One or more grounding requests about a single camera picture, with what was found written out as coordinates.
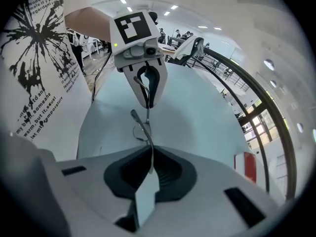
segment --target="chair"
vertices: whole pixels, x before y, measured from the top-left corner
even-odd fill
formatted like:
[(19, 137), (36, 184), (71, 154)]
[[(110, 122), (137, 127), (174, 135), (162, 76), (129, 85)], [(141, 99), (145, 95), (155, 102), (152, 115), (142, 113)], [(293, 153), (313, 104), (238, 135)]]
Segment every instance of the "chair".
[[(189, 59), (191, 59), (193, 56), (195, 56), (196, 52), (198, 51), (198, 45), (202, 44), (203, 45), (203, 42), (204, 42), (204, 39), (203, 38), (196, 38), (195, 39), (195, 42), (193, 44), (193, 47), (192, 47), (192, 51), (191, 51), (191, 54), (190, 55), (185, 55), (183, 56), (180, 60), (175, 58), (173, 59), (172, 57), (169, 59), (168, 63), (174, 63), (174, 64), (178, 64), (178, 65), (181, 65), (181, 66), (185, 66), (185, 64), (187, 63), (187, 61)], [(186, 46), (188, 45), (189, 42), (183, 42), (181, 46)]]

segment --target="floor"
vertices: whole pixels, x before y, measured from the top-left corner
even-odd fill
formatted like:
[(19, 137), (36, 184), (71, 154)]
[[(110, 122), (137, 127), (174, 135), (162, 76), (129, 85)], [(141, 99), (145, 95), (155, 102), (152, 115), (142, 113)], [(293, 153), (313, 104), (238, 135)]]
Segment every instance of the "floor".
[[(89, 56), (85, 57), (83, 60), (83, 64), (84, 64), (84, 70), (87, 74), (87, 76), (85, 77), (85, 80), (88, 84), (88, 87), (90, 89), (90, 91), (93, 90), (93, 85), (94, 85), (94, 81), (95, 81), (95, 77), (98, 74), (98, 69), (101, 69), (105, 60), (107, 59), (109, 54), (107, 54), (107, 49), (105, 50), (100, 50), (100, 54), (98, 54), (97, 52), (93, 53), (92, 59), (90, 59)], [(100, 90), (101, 86), (103, 85), (103, 83), (105, 82), (105, 80), (108, 78), (109, 74), (116, 69), (115, 65), (114, 65), (114, 57), (110, 57), (105, 68), (103, 69), (103, 71), (101, 72), (97, 82), (96, 82), (96, 94), (97, 92)]]
[[(150, 113), (152, 140), (234, 167), (234, 155), (248, 151), (242, 129), (214, 85), (194, 70), (167, 64), (168, 82)], [(133, 136), (135, 109), (146, 120), (143, 108), (125, 76), (111, 73), (96, 95), (79, 134), (78, 157), (111, 154), (142, 146)], [(224, 135), (229, 136), (229, 143)]]

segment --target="white cloth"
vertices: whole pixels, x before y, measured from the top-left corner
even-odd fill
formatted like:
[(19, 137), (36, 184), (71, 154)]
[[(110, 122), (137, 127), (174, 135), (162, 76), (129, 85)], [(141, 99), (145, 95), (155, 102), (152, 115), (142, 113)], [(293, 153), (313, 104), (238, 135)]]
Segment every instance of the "white cloth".
[(196, 38), (197, 37), (193, 35), (190, 38), (188, 38), (185, 42), (183, 42), (181, 46), (179, 46), (177, 51), (175, 51), (174, 55), (172, 56), (172, 59), (177, 58), (178, 60), (181, 60), (183, 56), (190, 55)]
[(19, 84), (0, 85), (5, 100), (1, 108), (22, 106), (18, 114), (5, 112), (3, 118), (10, 122), (3, 125), (38, 148), (51, 150), (57, 160), (76, 158), (79, 131), (91, 104), (64, 22), (65, 14), (87, 7), (85, 1), (28, 0), (0, 34), (1, 69), (27, 93), (17, 98)]

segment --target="human arm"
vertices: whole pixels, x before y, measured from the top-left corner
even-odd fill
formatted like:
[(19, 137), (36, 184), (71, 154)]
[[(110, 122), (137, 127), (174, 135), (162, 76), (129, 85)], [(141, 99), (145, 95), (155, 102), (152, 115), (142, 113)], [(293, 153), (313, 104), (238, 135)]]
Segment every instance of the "human arm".
[(64, 0), (65, 24), (78, 33), (111, 42), (110, 17), (88, 0)]

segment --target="black foam insert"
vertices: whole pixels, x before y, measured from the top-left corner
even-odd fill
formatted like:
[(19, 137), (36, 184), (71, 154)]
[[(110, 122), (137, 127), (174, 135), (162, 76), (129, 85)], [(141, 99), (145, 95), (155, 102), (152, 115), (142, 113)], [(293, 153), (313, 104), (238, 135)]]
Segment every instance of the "black foam insert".
[(134, 201), (131, 202), (127, 215), (119, 218), (115, 222), (115, 225), (122, 227), (131, 233), (134, 233), (137, 231), (137, 229), (139, 229), (136, 203)]
[(61, 172), (64, 174), (64, 176), (69, 176), (69, 175), (76, 174), (84, 170), (87, 170), (84, 166), (77, 166), (73, 168), (63, 169)]
[[(151, 166), (151, 155), (151, 148), (145, 147), (108, 166), (104, 180), (115, 196), (134, 200)], [(197, 172), (189, 161), (161, 148), (154, 148), (154, 167), (160, 186), (156, 202), (183, 198), (197, 181)]]
[(265, 215), (239, 188), (230, 188), (224, 192), (249, 227), (253, 227), (265, 219)]

